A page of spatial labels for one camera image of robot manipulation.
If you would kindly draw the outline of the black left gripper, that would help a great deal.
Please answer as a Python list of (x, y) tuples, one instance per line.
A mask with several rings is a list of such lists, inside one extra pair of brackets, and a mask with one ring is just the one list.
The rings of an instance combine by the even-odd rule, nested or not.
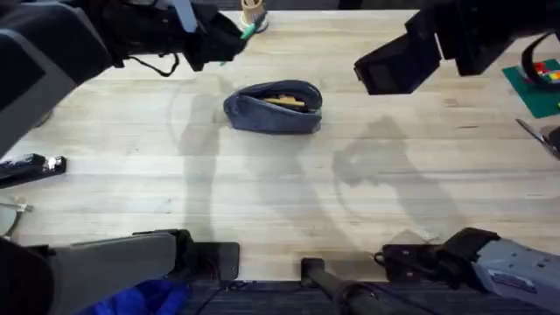
[(114, 67), (139, 55), (181, 53), (199, 72), (245, 49), (242, 31), (217, 13), (212, 5), (191, 1), (103, 1), (101, 29)]

